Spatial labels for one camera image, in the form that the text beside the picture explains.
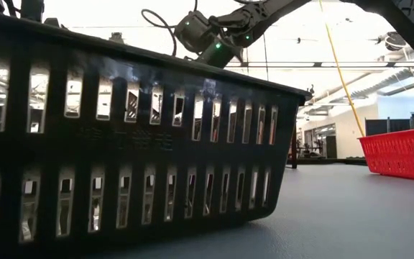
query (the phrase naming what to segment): basket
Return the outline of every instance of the basket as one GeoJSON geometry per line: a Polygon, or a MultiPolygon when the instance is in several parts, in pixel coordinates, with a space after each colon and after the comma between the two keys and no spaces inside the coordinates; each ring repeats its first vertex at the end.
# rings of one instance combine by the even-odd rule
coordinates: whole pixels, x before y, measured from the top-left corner
{"type": "Polygon", "coordinates": [[[373,173],[414,179],[414,129],[360,138],[373,173]]]}
{"type": "Polygon", "coordinates": [[[270,215],[298,107],[311,97],[1,15],[0,70],[9,72],[0,80],[5,258],[270,215]]]}

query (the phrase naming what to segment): yellow cable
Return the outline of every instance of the yellow cable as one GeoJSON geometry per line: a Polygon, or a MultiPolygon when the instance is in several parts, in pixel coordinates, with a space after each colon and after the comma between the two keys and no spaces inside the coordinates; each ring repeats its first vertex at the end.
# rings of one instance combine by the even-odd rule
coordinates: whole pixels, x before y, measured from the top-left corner
{"type": "MultiPolygon", "coordinates": [[[[319,0],[319,5],[321,6],[321,11],[323,13],[322,0],[319,0]]],[[[354,104],[352,103],[351,94],[349,94],[348,87],[346,83],[344,82],[343,73],[341,72],[341,69],[339,67],[339,62],[338,62],[338,58],[336,57],[334,42],[331,38],[330,27],[328,26],[327,21],[325,21],[325,28],[327,29],[328,40],[330,40],[331,51],[333,52],[333,57],[335,58],[336,68],[338,69],[338,74],[339,74],[339,78],[341,79],[341,84],[343,85],[344,91],[346,92],[346,95],[348,96],[349,104],[351,105],[352,112],[354,113],[354,117],[356,119],[357,126],[359,127],[360,133],[362,134],[362,137],[365,137],[364,130],[362,129],[362,125],[360,124],[359,116],[357,116],[356,108],[354,107],[354,104]]]]}

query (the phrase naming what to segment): black cable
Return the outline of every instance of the black cable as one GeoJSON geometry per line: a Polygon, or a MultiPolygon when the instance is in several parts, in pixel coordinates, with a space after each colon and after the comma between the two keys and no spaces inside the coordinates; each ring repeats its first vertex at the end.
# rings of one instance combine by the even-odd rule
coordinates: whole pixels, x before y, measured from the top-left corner
{"type": "Polygon", "coordinates": [[[234,0],[236,3],[240,3],[240,4],[250,4],[250,3],[259,3],[261,1],[246,1],[246,0],[234,0]]]}
{"type": "Polygon", "coordinates": [[[263,34],[263,42],[264,42],[264,61],[266,62],[266,77],[267,80],[270,80],[270,72],[268,71],[267,67],[267,49],[266,49],[266,36],[263,34]]]}
{"type": "Polygon", "coordinates": [[[147,20],[147,22],[149,22],[150,24],[152,24],[153,26],[155,26],[155,27],[158,27],[158,28],[164,28],[164,29],[167,29],[168,31],[169,31],[169,33],[170,33],[170,36],[172,37],[172,41],[173,41],[173,50],[172,50],[172,56],[176,56],[177,55],[177,40],[176,40],[176,38],[175,38],[175,35],[173,34],[173,31],[171,30],[172,28],[171,28],[171,26],[169,26],[168,24],[167,24],[167,22],[161,17],[161,16],[159,16],[159,14],[156,14],[155,12],[153,12],[153,11],[151,11],[151,10],[149,10],[149,9],[143,9],[142,10],[142,16],[143,16],[143,18],[145,19],[145,20],[147,20]],[[154,16],[156,16],[163,24],[164,24],[164,26],[160,26],[160,25],[158,25],[158,24],[155,24],[155,23],[153,23],[153,22],[151,22],[148,18],[146,18],[146,16],[144,15],[144,13],[145,12],[148,12],[148,13],[150,13],[150,14],[152,14],[152,15],[154,15],[154,16]]]}
{"type": "MultiPolygon", "coordinates": [[[[194,0],[194,9],[193,12],[198,10],[198,0],[194,0]]],[[[149,22],[152,26],[156,27],[156,28],[163,28],[163,29],[168,29],[170,36],[172,37],[172,41],[173,41],[173,51],[172,51],[172,56],[176,56],[177,55],[177,39],[175,37],[175,34],[173,34],[172,29],[175,28],[177,25],[169,25],[159,14],[157,14],[156,12],[149,10],[149,9],[142,9],[141,14],[143,16],[143,19],[145,19],[147,22],[149,22]],[[161,24],[156,24],[154,22],[152,22],[150,19],[148,19],[145,15],[145,13],[150,13],[154,16],[156,16],[156,18],[158,18],[163,25],[161,24]]]]}

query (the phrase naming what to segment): red plastic basket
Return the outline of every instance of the red plastic basket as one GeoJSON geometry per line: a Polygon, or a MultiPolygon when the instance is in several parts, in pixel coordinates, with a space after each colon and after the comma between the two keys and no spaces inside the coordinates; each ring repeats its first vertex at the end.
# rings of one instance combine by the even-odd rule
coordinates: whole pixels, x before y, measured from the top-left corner
{"type": "Polygon", "coordinates": [[[360,138],[373,173],[414,179],[414,129],[360,138]]]}

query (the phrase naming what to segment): basket rim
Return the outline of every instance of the basket rim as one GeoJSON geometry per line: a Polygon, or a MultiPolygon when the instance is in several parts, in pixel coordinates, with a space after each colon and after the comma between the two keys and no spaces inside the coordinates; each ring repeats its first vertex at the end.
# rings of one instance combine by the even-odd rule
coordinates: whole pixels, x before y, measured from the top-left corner
{"type": "Polygon", "coordinates": [[[400,134],[407,134],[409,132],[414,132],[414,129],[408,129],[408,130],[402,130],[399,132],[389,132],[389,133],[382,133],[382,134],[376,134],[373,136],[366,136],[366,137],[359,137],[357,138],[358,140],[367,140],[367,139],[371,139],[371,138],[376,138],[376,137],[384,137],[385,135],[390,136],[390,135],[400,135],[400,134]]]}
{"type": "Polygon", "coordinates": [[[188,72],[196,76],[208,77],[212,79],[228,81],[236,84],[244,84],[251,87],[261,86],[287,94],[300,97],[300,105],[312,98],[312,94],[298,88],[284,86],[278,83],[252,78],[232,71],[216,68],[213,66],[190,62],[169,55],[144,50],[138,47],[123,45],[110,40],[98,37],[82,35],[66,29],[60,29],[47,24],[33,22],[26,19],[17,19],[0,14],[0,30],[8,34],[24,34],[24,39],[35,38],[36,41],[46,42],[53,45],[70,46],[79,50],[92,49],[94,52],[107,55],[113,58],[124,58],[133,60],[137,63],[152,65],[158,68],[188,72]]]}

